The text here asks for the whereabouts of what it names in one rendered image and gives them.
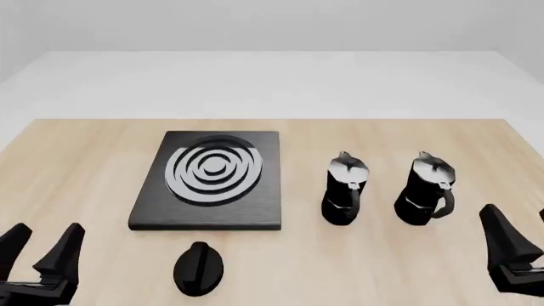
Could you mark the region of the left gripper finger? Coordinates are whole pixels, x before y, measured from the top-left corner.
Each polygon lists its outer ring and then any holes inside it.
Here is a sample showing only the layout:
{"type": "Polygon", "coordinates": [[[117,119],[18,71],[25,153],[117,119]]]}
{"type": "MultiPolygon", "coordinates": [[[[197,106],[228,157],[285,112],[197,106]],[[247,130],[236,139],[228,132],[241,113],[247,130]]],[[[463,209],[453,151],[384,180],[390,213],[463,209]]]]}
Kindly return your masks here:
{"type": "Polygon", "coordinates": [[[85,229],[80,224],[71,224],[53,248],[32,266],[40,274],[41,285],[58,285],[62,281],[79,284],[78,263],[84,236],[85,229]]]}
{"type": "Polygon", "coordinates": [[[8,280],[11,269],[31,234],[32,230],[28,226],[19,223],[0,235],[0,282],[8,280]]]}

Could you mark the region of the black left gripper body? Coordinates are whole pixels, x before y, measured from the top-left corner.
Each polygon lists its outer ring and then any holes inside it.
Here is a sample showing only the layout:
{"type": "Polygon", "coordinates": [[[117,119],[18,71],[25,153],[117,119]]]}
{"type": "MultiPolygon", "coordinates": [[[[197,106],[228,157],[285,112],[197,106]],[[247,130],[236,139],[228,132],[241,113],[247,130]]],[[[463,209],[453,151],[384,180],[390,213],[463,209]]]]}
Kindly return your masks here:
{"type": "Polygon", "coordinates": [[[0,282],[0,306],[69,305],[75,286],[62,281],[58,285],[0,282]]]}

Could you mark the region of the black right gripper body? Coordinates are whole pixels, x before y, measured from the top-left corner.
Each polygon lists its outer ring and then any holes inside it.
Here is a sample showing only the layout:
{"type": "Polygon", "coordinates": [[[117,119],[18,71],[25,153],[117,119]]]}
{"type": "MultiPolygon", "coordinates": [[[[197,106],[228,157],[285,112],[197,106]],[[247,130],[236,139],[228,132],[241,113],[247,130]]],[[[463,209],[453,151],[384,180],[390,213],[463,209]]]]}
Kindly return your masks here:
{"type": "Polygon", "coordinates": [[[544,269],[532,263],[543,254],[494,256],[494,284],[499,292],[544,293],[544,269]]]}

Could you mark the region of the black moka pot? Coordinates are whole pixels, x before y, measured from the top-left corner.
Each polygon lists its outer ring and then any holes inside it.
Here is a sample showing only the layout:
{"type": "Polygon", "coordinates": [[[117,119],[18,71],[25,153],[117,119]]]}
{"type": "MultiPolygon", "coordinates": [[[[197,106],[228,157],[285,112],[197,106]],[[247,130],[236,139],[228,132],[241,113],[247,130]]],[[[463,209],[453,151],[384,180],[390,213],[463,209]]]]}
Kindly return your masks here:
{"type": "Polygon", "coordinates": [[[356,219],[369,172],[362,160],[345,151],[331,160],[321,203],[321,213],[326,221],[336,226],[348,226],[356,219]]]}
{"type": "Polygon", "coordinates": [[[453,213],[452,185],[456,170],[428,152],[413,160],[405,188],[394,203],[396,215],[405,223],[424,226],[433,218],[453,213]]]}

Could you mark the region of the flat black stove plate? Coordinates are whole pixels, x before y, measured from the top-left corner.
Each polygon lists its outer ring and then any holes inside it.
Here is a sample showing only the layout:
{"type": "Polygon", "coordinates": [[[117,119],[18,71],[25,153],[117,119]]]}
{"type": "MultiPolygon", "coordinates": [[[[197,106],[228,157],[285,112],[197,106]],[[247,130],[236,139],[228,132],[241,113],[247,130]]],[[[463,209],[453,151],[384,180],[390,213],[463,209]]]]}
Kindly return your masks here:
{"type": "Polygon", "coordinates": [[[279,132],[166,132],[127,223],[131,230],[280,230],[279,132]]]}

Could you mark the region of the round black stove knob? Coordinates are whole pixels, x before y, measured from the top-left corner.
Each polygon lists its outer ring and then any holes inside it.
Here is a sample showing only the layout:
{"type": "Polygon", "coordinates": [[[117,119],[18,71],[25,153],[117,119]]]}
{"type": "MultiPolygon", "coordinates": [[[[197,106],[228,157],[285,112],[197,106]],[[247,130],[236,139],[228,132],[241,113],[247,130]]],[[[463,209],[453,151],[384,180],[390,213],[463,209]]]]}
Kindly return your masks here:
{"type": "Polygon", "coordinates": [[[219,285],[223,275],[221,255],[204,241],[195,241],[173,268],[176,287],[190,297],[207,295],[219,285]]]}

